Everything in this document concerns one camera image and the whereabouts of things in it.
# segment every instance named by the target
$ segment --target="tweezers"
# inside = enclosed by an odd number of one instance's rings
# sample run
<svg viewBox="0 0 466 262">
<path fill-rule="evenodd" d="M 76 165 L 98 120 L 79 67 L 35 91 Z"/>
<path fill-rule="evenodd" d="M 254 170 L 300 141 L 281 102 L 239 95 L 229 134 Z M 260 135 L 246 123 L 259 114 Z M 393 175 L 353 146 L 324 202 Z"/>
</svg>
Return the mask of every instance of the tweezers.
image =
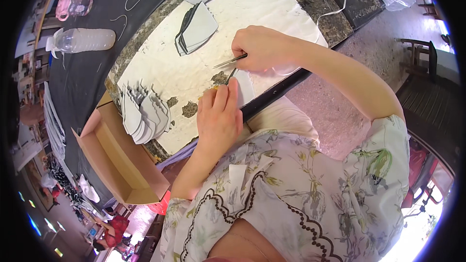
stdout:
<svg viewBox="0 0 466 262">
<path fill-rule="evenodd" d="M 224 66 L 224 65 L 226 65 L 226 64 L 228 64 L 228 63 L 231 63 L 231 62 L 234 62 L 234 61 L 236 61 L 236 60 L 245 58 L 245 57 L 247 57 L 247 56 L 248 56 L 248 54 L 246 53 L 246 54 L 241 55 L 241 56 L 239 56 L 239 57 L 236 57 L 236 58 L 234 58 L 234 59 L 231 59 L 231 60 L 228 60 L 228 61 L 224 61 L 223 63 L 220 63 L 220 64 L 214 66 L 213 69 L 218 68 L 218 67 L 220 67 L 220 66 Z"/>
<path fill-rule="evenodd" d="M 225 85 L 228 85 L 228 82 L 230 81 L 230 78 L 233 76 L 233 74 L 236 72 L 236 68 L 233 69 L 232 73 L 230 74 L 230 76 L 228 76 L 228 78 L 226 79 L 226 82 L 225 82 Z"/>
</svg>

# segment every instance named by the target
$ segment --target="pink lid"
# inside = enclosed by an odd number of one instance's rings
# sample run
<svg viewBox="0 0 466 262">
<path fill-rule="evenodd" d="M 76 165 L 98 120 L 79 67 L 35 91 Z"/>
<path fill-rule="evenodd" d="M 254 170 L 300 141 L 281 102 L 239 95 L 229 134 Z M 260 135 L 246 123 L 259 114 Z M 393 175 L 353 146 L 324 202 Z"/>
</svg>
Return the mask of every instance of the pink lid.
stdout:
<svg viewBox="0 0 466 262">
<path fill-rule="evenodd" d="M 71 3 L 71 0 L 59 0 L 57 8 L 55 10 L 55 17 L 61 21 L 65 21 L 69 14 L 68 14 L 68 7 Z"/>
</svg>

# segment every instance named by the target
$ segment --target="woman's left hand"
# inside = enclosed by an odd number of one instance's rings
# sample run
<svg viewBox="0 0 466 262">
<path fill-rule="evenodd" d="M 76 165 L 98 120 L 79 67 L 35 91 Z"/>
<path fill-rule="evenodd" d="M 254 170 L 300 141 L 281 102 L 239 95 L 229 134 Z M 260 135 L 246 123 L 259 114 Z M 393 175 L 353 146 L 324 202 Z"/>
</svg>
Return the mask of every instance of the woman's left hand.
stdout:
<svg viewBox="0 0 466 262">
<path fill-rule="evenodd" d="M 231 77 L 218 90 L 209 89 L 199 100 L 197 125 L 199 141 L 196 150 L 215 163 L 236 142 L 243 130 L 243 114 L 237 108 L 238 81 Z"/>
</svg>

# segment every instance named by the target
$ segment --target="woman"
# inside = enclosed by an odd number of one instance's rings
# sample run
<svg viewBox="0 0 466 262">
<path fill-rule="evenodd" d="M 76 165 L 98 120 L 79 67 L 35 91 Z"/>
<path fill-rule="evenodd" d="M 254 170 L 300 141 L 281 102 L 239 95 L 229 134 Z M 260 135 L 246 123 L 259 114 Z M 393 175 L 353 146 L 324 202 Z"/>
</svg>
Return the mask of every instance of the woman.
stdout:
<svg viewBox="0 0 466 262">
<path fill-rule="evenodd" d="M 172 187 L 164 261 L 379 260 L 399 238 L 408 190 L 409 136 L 393 91 L 349 57 L 261 26 L 239 30 L 232 51 L 248 53 L 239 69 L 295 65 L 318 74 L 372 126 L 334 160 L 285 97 L 243 125 L 236 79 L 206 91 L 198 145 Z"/>
<path fill-rule="evenodd" d="M 103 239 L 94 240 L 93 246 L 97 251 L 102 251 L 107 248 L 115 247 L 120 253 L 125 251 L 126 247 L 130 245 L 131 237 L 124 237 L 123 234 L 130 224 L 130 221 L 124 216 L 117 215 L 108 223 L 100 220 L 98 217 L 94 218 L 96 223 L 105 228 Z"/>
</svg>

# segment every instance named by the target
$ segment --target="white string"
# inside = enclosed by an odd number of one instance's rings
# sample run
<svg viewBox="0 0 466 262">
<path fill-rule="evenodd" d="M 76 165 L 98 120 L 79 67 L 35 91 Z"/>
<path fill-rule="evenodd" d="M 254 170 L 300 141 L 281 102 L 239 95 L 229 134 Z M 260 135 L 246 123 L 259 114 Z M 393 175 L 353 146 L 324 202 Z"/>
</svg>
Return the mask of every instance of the white string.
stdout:
<svg viewBox="0 0 466 262">
<path fill-rule="evenodd" d="M 63 55 L 63 61 L 61 62 L 61 64 L 63 65 L 63 69 L 66 70 L 66 68 L 65 68 L 65 53 L 61 52 L 61 54 Z"/>
<path fill-rule="evenodd" d="M 323 16 L 326 16 L 326 15 L 331 15 L 331 14 L 337 14 L 339 12 L 341 12 L 343 9 L 345 9 L 346 7 L 346 0 L 343 1 L 343 8 L 339 9 L 339 10 L 335 10 L 335 11 L 332 11 L 332 12 L 329 12 L 329 13 L 326 13 L 326 14 L 322 14 L 321 16 L 319 16 L 317 18 L 317 22 L 316 22 L 316 29 L 317 29 L 317 38 L 315 41 L 313 41 L 313 43 L 317 43 L 317 41 L 319 40 L 319 36 L 320 36 L 320 30 L 319 30 L 319 19 Z"/>
<path fill-rule="evenodd" d="M 136 4 L 139 3 L 139 1 L 141 1 L 141 0 L 138 0 L 138 1 L 133 5 L 133 7 L 131 7 L 130 9 L 127 9 L 127 8 L 126 8 L 126 4 L 128 4 L 128 0 L 126 0 L 126 2 L 125 2 L 125 10 L 126 10 L 126 11 L 130 11 L 131 9 L 133 9 L 133 8 L 136 6 Z"/>
<path fill-rule="evenodd" d="M 120 40 L 121 36 L 122 36 L 123 33 L 125 32 L 126 24 L 128 23 L 128 17 L 126 16 L 126 14 L 122 14 L 122 15 L 120 15 L 119 17 L 110 20 L 111 22 L 114 22 L 114 21 L 116 21 L 117 19 L 119 19 L 119 18 L 122 17 L 122 16 L 125 17 L 125 20 L 126 20 L 126 21 L 125 21 L 125 25 L 123 26 L 123 30 L 121 31 L 121 35 L 118 37 L 118 40 L 117 40 L 117 41 Z"/>
</svg>

